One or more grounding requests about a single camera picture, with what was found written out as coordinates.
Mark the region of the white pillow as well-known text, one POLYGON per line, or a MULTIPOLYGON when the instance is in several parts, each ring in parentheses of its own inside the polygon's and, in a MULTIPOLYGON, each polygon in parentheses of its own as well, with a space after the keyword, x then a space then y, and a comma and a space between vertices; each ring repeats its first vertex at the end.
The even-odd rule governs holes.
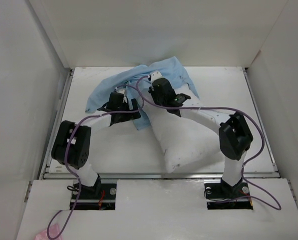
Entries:
POLYGON ((167 173, 198 172, 224 162, 219 137, 212 130, 149 103, 143 110, 161 147, 167 173))

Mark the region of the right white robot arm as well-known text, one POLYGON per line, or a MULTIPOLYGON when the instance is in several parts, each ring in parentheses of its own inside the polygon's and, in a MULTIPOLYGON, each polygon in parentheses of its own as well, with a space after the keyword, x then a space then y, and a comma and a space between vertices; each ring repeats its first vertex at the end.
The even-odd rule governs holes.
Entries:
POLYGON ((254 139, 241 111, 233 114, 223 112, 227 107, 206 107, 194 105, 193 95, 187 87, 177 93, 164 77, 152 80, 148 90, 155 106, 165 109, 178 117, 194 121, 219 136, 219 148, 225 156, 224 172, 220 191, 232 197, 242 184, 243 161, 254 139))

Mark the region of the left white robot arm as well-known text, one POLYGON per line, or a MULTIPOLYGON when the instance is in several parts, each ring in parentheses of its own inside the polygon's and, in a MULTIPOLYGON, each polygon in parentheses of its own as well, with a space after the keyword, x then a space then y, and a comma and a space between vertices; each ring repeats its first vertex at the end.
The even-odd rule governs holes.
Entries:
POLYGON ((95 115, 79 122, 62 121, 52 150, 52 159, 64 165, 76 178, 76 185, 70 190, 84 192, 90 198, 100 195, 101 180, 88 162, 91 134, 112 125, 141 118, 136 99, 128 99, 124 93, 112 92, 109 100, 95 115))

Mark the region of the light blue pillowcase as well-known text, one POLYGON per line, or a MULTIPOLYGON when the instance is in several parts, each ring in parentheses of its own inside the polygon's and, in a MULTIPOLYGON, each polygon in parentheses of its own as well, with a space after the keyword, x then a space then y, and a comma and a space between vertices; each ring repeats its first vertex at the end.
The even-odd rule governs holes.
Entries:
MULTIPOLYGON (((162 74, 162 77, 166 78, 170 82, 174 90, 186 84, 188 88, 191 90, 191 92, 196 97, 199 97, 196 88, 185 68, 181 65, 181 63, 178 61, 176 57, 171 57, 169 59, 154 62, 149 66, 141 64, 130 70, 121 72, 119 74, 104 79, 89 96, 86 103, 85 112, 94 115, 103 114, 103 112, 95 112, 97 109, 99 109, 109 101, 110 94, 113 91, 115 91, 116 87, 121 87, 124 85, 136 87, 136 83, 140 78, 146 78, 146 76, 149 76, 151 73, 156 71, 160 72, 162 74)), ((149 80, 143 79, 142 81, 140 81, 138 88, 144 94, 145 90, 148 91, 150 85, 151 84, 149 83, 149 80)), ((126 88, 127 89, 125 94, 128 100, 137 99, 140 97, 137 90, 133 89, 132 87, 126 88)), ((149 118, 147 114, 144 112, 144 110, 141 110, 140 114, 141 118, 133 121, 137 130, 144 129, 151 125, 149 118)), ((92 128, 93 132, 97 132, 101 129, 109 127, 110 119, 111 115, 107 115, 98 119, 86 120, 85 124, 83 125, 89 126, 92 128)))

